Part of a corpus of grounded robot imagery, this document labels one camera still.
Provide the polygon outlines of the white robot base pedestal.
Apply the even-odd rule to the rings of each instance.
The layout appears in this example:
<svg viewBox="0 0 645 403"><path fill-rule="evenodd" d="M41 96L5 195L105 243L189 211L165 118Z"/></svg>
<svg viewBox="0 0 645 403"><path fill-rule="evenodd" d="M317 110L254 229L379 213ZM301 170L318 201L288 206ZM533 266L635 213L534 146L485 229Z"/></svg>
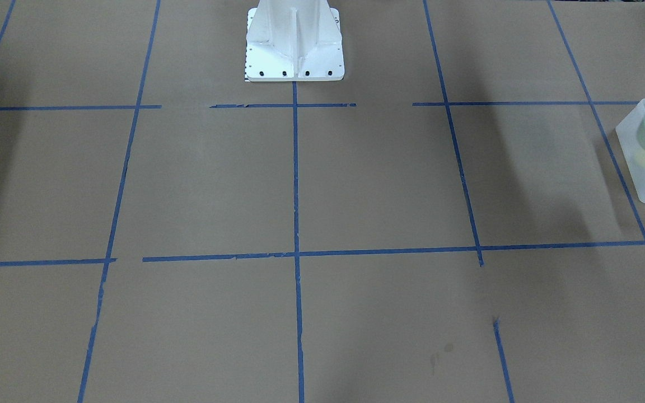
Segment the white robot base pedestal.
<svg viewBox="0 0 645 403"><path fill-rule="evenodd" d="M329 2L260 1L248 10L246 23L246 81L344 79L340 13Z"/></svg>

